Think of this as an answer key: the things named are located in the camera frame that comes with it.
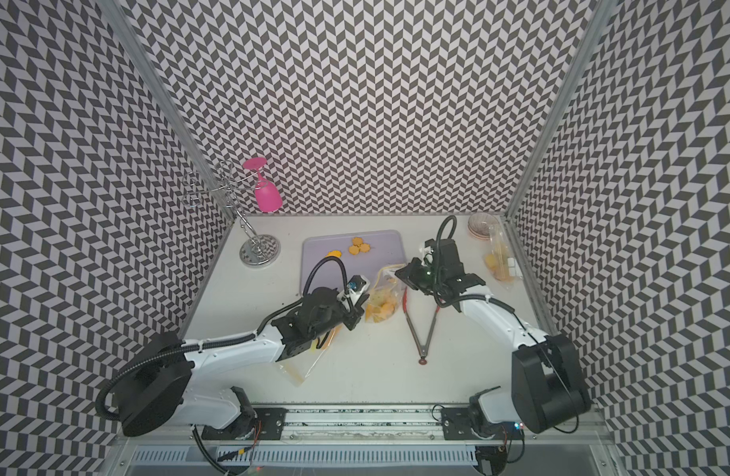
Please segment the clear resealable bag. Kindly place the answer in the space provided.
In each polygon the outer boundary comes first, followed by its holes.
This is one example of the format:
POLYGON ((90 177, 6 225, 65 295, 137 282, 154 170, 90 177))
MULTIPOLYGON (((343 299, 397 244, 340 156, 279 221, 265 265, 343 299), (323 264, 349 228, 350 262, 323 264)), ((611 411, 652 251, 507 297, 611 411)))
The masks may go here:
POLYGON ((390 265, 382 268, 365 307, 365 321, 381 323, 388 321, 396 311, 402 309, 406 285, 396 276, 405 264, 390 265))
POLYGON ((500 224, 489 226, 489 249, 484 263, 492 276, 505 285, 523 278, 523 273, 510 249, 505 230, 500 224))

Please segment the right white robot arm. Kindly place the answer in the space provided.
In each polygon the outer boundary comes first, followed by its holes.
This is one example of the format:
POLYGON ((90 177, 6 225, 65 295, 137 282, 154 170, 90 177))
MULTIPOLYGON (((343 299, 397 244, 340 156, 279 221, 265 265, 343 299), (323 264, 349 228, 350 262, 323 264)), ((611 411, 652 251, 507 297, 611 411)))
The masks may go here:
POLYGON ((474 432, 489 438, 492 426, 513 422, 540 434, 580 417, 592 405, 574 343, 563 333, 547 334, 525 322, 511 305, 494 296, 484 280, 468 273, 453 239, 457 218, 442 220, 422 256, 396 272, 408 288, 434 299, 441 309, 462 313, 508 351, 511 377, 505 386, 482 390, 469 398, 474 432))

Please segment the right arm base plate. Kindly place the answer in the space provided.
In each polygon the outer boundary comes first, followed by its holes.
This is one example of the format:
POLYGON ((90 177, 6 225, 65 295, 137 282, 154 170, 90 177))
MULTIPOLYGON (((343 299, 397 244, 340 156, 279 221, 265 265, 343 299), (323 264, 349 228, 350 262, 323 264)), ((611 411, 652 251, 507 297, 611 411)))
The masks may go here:
POLYGON ((438 420, 445 440, 521 440, 517 422, 490 422, 476 408, 441 408, 438 420))

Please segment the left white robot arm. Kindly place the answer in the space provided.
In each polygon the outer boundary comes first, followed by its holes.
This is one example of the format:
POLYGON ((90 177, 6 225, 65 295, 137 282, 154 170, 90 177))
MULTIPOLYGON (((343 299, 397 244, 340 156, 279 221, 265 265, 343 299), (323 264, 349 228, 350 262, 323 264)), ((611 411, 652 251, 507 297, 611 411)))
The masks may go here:
POLYGON ((297 301, 278 309, 257 329, 207 339, 180 339, 174 331, 155 335, 99 389, 95 412, 119 422, 129 438, 162 426, 209 426, 247 434, 256 415, 245 392, 221 384, 220 375, 285 361, 321 349, 340 327, 352 330, 362 319, 369 281, 348 275, 337 257, 323 258, 341 271, 339 289, 305 283, 297 301))

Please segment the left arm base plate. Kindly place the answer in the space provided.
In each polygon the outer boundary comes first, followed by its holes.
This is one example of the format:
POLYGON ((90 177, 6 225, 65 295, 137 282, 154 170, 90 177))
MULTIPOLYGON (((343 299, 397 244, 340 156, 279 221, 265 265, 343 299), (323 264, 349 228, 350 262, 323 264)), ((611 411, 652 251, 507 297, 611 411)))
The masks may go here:
POLYGON ((205 441, 280 440, 285 428, 288 410, 281 407, 259 408, 249 418, 241 414, 223 430, 205 426, 200 437, 205 441))

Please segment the clear bag with cookies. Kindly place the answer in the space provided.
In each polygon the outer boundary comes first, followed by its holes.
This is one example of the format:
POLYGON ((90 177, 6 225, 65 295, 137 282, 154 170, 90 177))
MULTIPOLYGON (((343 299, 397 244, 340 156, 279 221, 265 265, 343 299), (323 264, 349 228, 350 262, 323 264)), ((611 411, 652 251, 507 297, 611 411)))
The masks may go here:
POLYGON ((278 371, 291 384, 299 387, 311 376, 315 366, 329 353, 329 347, 341 331, 342 325, 331 329, 323 337, 313 341, 305 352, 276 364, 278 371))

